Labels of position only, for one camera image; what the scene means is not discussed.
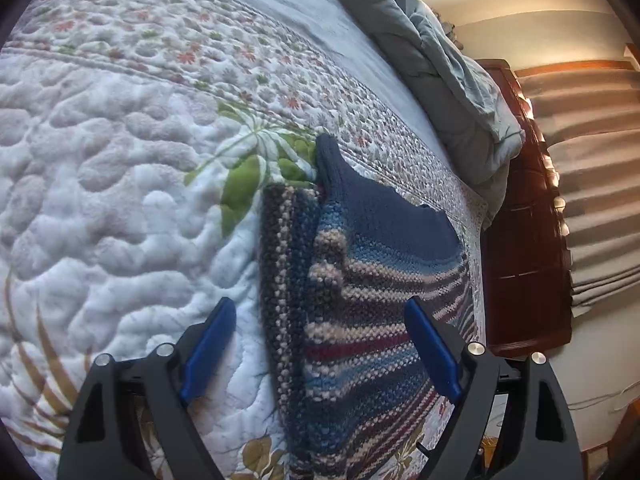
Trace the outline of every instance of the wooden dresser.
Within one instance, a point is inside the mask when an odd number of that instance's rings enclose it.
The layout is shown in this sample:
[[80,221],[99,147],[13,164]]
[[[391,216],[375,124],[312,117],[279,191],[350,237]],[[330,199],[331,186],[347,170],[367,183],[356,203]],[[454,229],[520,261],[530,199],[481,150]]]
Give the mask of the wooden dresser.
[[562,200],[543,136],[508,63],[478,63],[527,134],[511,161],[504,204],[481,239],[487,343],[497,355],[521,356],[571,341]]

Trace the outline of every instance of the knitted fabric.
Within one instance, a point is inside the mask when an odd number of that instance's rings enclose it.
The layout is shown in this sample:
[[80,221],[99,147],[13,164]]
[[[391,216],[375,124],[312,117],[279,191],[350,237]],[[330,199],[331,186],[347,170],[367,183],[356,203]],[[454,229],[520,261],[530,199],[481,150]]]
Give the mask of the knitted fabric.
[[261,305],[292,476],[369,478],[421,425],[435,393],[403,322],[418,295],[474,330],[468,265],[444,212],[359,176],[316,140],[318,193],[264,195]]

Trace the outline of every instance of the beige curtain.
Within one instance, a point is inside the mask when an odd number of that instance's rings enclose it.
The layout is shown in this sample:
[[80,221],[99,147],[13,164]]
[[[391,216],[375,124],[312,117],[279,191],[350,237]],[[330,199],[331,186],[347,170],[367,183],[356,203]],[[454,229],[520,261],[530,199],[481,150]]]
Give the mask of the beige curtain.
[[640,283],[640,73],[584,69],[519,81],[559,175],[578,315]]

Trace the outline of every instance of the gray comforter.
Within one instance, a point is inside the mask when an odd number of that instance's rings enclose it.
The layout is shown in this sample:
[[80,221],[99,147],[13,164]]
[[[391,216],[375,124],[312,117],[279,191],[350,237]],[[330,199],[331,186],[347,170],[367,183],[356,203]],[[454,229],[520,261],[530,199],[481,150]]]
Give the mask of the gray comforter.
[[459,176],[488,203],[504,200],[525,134],[491,77],[463,56],[421,0],[340,0],[427,112]]

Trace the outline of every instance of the white quilted bedspread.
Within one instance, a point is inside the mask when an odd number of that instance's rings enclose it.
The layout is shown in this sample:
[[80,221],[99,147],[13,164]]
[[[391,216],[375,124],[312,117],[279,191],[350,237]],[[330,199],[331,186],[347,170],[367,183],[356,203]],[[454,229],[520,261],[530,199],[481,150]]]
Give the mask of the white quilted bedspread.
[[[237,0],[32,2],[0,53],[0,416],[44,480],[95,355],[145,356],[222,296],[238,328],[191,414],[226,476],[282,480],[257,305],[260,188],[312,180],[323,131],[360,173],[447,211],[483,339],[484,204],[307,40]],[[437,439],[450,407],[434,407],[414,443]],[[378,476],[422,464],[406,444]]]

